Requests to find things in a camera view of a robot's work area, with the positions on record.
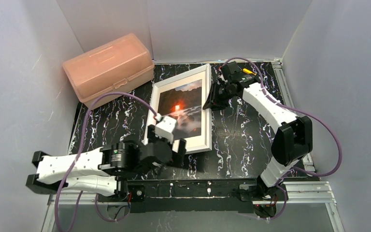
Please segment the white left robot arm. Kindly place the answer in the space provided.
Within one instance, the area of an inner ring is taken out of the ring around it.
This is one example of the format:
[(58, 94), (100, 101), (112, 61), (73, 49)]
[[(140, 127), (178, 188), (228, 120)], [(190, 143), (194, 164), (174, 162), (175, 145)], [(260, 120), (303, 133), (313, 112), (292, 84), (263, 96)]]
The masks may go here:
[(51, 156), (36, 151), (32, 164), (36, 173), (27, 176), (26, 187), (36, 194), (56, 194), (61, 190), (93, 192), (105, 197), (128, 192), (125, 180), (164, 166), (181, 168), (186, 140), (176, 145), (172, 130), (149, 125), (147, 143), (127, 140), (105, 145), (80, 155)]

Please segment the white picture frame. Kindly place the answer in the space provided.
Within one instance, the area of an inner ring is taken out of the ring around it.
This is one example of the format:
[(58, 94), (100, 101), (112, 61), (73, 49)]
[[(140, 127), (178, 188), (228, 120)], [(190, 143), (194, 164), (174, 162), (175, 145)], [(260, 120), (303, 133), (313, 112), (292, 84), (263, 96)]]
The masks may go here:
[[(150, 100), (151, 107), (157, 112), (159, 95), (161, 92), (176, 88), (196, 80), (202, 80), (202, 105), (203, 106), (208, 98), (211, 86), (211, 66), (205, 64), (173, 77), (161, 80), (152, 87), (152, 95)], [(186, 138), (186, 153), (193, 154), (198, 152), (205, 152), (212, 150), (212, 112), (210, 109), (203, 110), (202, 112), (202, 128), (201, 135)], [(178, 140), (174, 140), (173, 150), (177, 151)]]

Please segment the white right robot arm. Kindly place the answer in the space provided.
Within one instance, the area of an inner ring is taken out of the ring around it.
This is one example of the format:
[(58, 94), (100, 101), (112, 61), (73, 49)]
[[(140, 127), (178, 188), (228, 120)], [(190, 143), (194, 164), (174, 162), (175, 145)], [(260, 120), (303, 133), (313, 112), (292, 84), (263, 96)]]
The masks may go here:
[(275, 133), (272, 158), (257, 179), (258, 185), (272, 188), (313, 149), (313, 125), (309, 117), (299, 117), (288, 110), (264, 86), (260, 70), (243, 70), (233, 59), (221, 67), (222, 78), (212, 83), (203, 109), (223, 110), (230, 99), (239, 97), (256, 109)]

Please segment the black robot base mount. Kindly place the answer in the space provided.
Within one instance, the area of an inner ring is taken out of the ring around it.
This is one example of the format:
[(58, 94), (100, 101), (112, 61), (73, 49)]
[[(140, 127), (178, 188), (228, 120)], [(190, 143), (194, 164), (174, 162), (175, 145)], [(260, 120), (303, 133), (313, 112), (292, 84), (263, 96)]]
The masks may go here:
[(276, 212), (286, 194), (276, 187), (260, 192), (255, 179), (129, 180), (114, 196), (99, 196), (100, 203), (130, 203), (131, 213), (234, 211), (253, 213), (264, 207)]

